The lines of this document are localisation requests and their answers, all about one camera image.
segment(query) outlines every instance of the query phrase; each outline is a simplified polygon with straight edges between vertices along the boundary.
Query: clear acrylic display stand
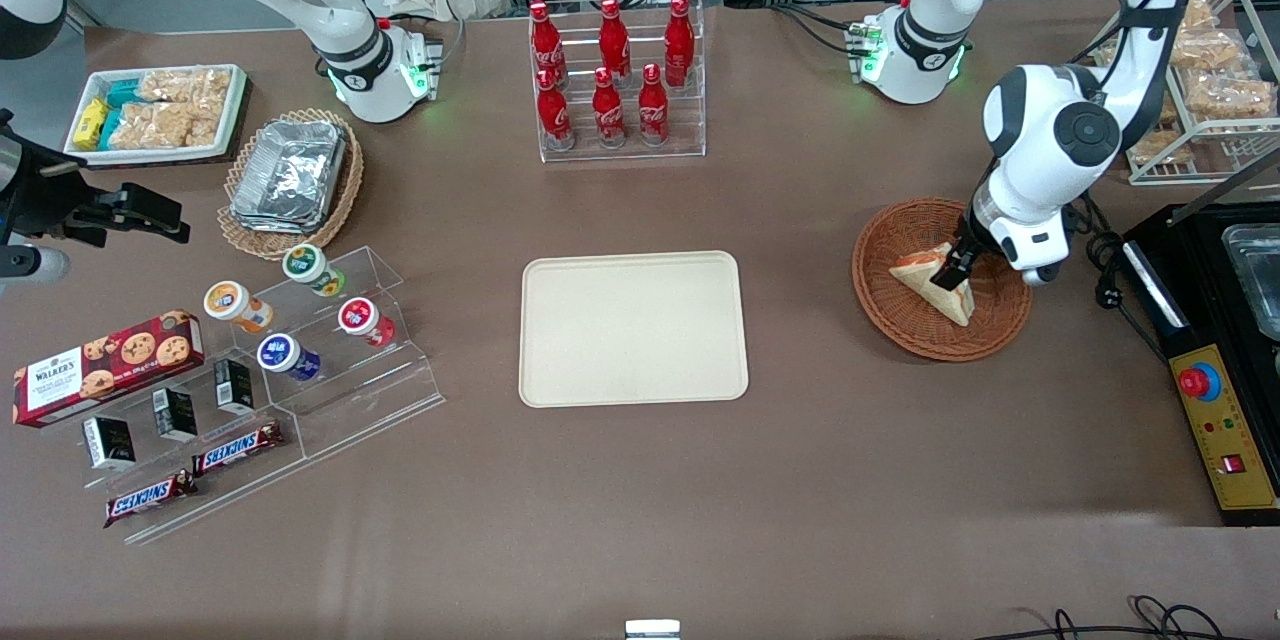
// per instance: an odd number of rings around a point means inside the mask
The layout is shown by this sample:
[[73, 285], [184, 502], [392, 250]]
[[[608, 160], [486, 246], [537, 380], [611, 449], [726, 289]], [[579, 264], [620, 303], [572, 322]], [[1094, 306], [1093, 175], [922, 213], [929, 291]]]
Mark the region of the clear acrylic display stand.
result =
[[[218, 334], [210, 330], [216, 330], [218, 321], [201, 317], [206, 338], [202, 366], [42, 430], [60, 439], [74, 438], [81, 445], [77, 452], [86, 468], [84, 486], [100, 500], [99, 522], [105, 521], [108, 499], [159, 483], [178, 470], [189, 471], [192, 456], [270, 420], [280, 421], [283, 444], [211, 471], [196, 480], [197, 493], [124, 517], [113, 524], [110, 531], [123, 530], [124, 541], [131, 545], [150, 543], [444, 402], [426, 353], [410, 338], [399, 303], [390, 293], [403, 283], [402, 276], [367, 247], [330, 262], [347, 275], [337, 297], [321, 298], [306, 285], [289, 280], [256, 293], [274, 307], [270, 328], [257, 335], [236, 328], [230, 333], [230, 347], [223, 343], [224, 349], [209, 347], [209, 337]], [[357, 294], [370, 298], [383, 315], [393, 317], [396, 335], [390, 344], [374, 348], [338, 328], [338, 308]], [[314, 349], [320, 356], [320, 372], [311, 380], [297, 381], [283, 374], [261, 371], [256, 362], [257, 346], [271, 333], [289, 333], [305, 348]], [[214, 365], [219, 358], [233, 358], [250, 369], [255, 403], [251, 415], [237, 416], [215, 407]], [[191, 394], [200, 436], [174, 442], [156, 435], [151, 393], [159, 388]], [[81, 424], [95, 415], [129, 424], [137, 463], [123, 471], [88, 468]]]
[[[662, 147], [649, 147], [640, 140], [640, 70], [645, 63], [663, 65], [666, 44], [663, 35], [671, 17], [671, 1], [641, 3], [622, 10], [622, 22], [631, 38], [631, 81], [618, 87], [622, 96], [622, 118], [627, 125], [627, 142], [621, 148], [605, 148], [595, 133], [595, 69], [600, 65], [600, 12], [589, 1], [548, 1], [552, 22], [564, 45], [564, 63], [568, 67], [568, 87], [563, 88], [568, 102], [568, 120], [576, 142], [567, 151], [547, 148], [547, 133], [538, 120], [538, 63], [530, 44], [529, 63], [534, 72], [534, 125], [538, 129], [538, 152], [544, 163], [570, 160], [623, 160], [623, 157], [677, 157], [707, 154], [707, 22], [703, 0], [689, 0], [689, 20], [694, 26], [694, 63], [684, 88], [667, 88], [671, 134]], [[532, 19], [529, 22], [532, 33]]]

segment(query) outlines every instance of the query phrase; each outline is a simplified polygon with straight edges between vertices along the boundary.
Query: blue lid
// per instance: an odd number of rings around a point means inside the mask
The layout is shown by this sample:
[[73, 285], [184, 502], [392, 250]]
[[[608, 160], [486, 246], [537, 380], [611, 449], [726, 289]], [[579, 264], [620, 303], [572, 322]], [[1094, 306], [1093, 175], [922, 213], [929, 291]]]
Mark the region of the blue lid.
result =
[[269, 335], [262, 344], [257, 347], [257, 362], [264, 370], [287, 370], [297, 365], [298, 356], [302, 352], [298, 349], [298, 342], [285, 335], [284, 333], [276, 333], [275, 335]]

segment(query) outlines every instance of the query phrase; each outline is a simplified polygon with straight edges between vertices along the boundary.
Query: black machine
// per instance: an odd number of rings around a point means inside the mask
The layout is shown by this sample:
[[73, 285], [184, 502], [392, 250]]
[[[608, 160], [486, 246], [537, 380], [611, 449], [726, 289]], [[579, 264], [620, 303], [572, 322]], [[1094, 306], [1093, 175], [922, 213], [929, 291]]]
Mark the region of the black machine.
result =
[[1217, 204], [1170, 227], [1175, 207], [1125, 234], [1130, 280], [1144, 291], [1222, 521], [1280, 525], [1280, 339], [1253, 310], [1268, 311], [1258, 294], [1280, 273], [1280, 251], [1257, 244], [1252, 270], [1238, 270], [1245, 252], [1226, 242], [1280, 238], [1280, 204]]

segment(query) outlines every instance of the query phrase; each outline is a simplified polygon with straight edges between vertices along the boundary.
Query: round wicker basket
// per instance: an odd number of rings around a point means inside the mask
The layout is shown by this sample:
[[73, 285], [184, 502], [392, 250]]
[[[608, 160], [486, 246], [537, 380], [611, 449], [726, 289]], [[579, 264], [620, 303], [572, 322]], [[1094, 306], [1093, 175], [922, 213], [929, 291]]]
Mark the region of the round wicker basket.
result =
[[[333, 192], [329, 220], [311, 236], [247, 230], [239, 227], [238, 221], [233, 219], [229, 205], [218, 210], [218, 225], [223, 229], [227, 242], [247, 253], [255, 253], [255, 256], [266, 260], [280, 260], [288, 248], [298, 243], [311, 243], [320, 248], [329, 244], [334, 239], [334, 236], [338, 234], [338, 230], [342, 229], [344, 221], [347, 221], [347, 216], [351, 215], [351, 207], [356, 204], [356, 195], [360, 192], [360, 180], [365, 174], [365, 154], [360, 148], [355, 131], [351, 129], [348, 122], [343, 120], [342, 116], [334, 115], [334, 113], [328, 110], [308, 108], [308, 110], [285, 111], [284, 115], [276, 116], [275, 120], [333, 122], [334, 125], [346, 131], [347, 150], [342, 157], [342, 175], [339, 175], [338, 187]], [[223, 184], [223, 188], [227, 189], [228, 201], [236, 195], [236, 188], [244, 175], [244, 165], [253, 152], [255, 145], [257, 145], [259, 133], [261, 133], [261, 129], [253, 133], [253, 137], [244, 143], [244, 147], [236, 156], [236, 163], [232, 164], [230, 170], [227, 173], [227, 183]]]
[[974, 311], [969, 326], [947, 320], [919, 294], [890, 275], [905, 253], [954, 238], [965, 204], [911, 198], [877, 212], [854, 247], [858, 301], [873, 324], [910, 352], [947, 362], [984, 358], [1011, 343], [1032, 312], [1032, 289], [1019, 271], [992, 253], [974, 262], [969, 285]]

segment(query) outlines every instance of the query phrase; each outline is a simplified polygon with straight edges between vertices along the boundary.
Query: brown table surface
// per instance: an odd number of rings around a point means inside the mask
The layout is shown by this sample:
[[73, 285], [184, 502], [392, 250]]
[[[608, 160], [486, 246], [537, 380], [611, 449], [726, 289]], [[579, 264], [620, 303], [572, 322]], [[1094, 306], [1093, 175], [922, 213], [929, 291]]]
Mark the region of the brown table surface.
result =
[[[333, 244], [371, 244], [402, 271], [448, 402], [143, 548], [100, 529], [79, 449], [5, 428], [4, 635], [588, 639], [675, 617], [694, 640], [961, 639], [1033, 628], [1032, 612], [1059, 605], [1079, 623], [1130, 622], [1125, 595], [1151, 593], [1276, 636], [1280, 534], [1217, 526], [1166, 367], [1093, 305], [1079, 252], [1036, 292], [1020, 338], [974, 365], [897, 349], [851, 289], [873, 212], [973, 191], [993, 81], [1065, 60], [1110, 12], [989, 3], [964, 74], [923, 108], [852, 87], [785, 17], [718, 12], [708, 156], [640, 169], [543, 166], [525, 22], [476, 22], [439, 102], [356, 125], [365, 186]], [[92, 29], [88, 46], [95, 69], [239, 63], [256, 83], [250, 128], [292, 108], [346, 113], [296, 31]], [[65, 283], [0, 300], [0, 357], [17, 367], [196, 308], [221, 276], [278, 282], [279, 266], [220, 237], [224, 174], [101, 174], [183, 202], [191, 244], [60, 244], [76, 262]], [[1096, 195], [1117, 227], [1187, 197], [1120, 180]], [[689, 250], [741, 268], [745, 397], [520, 402], [526, 262]]]

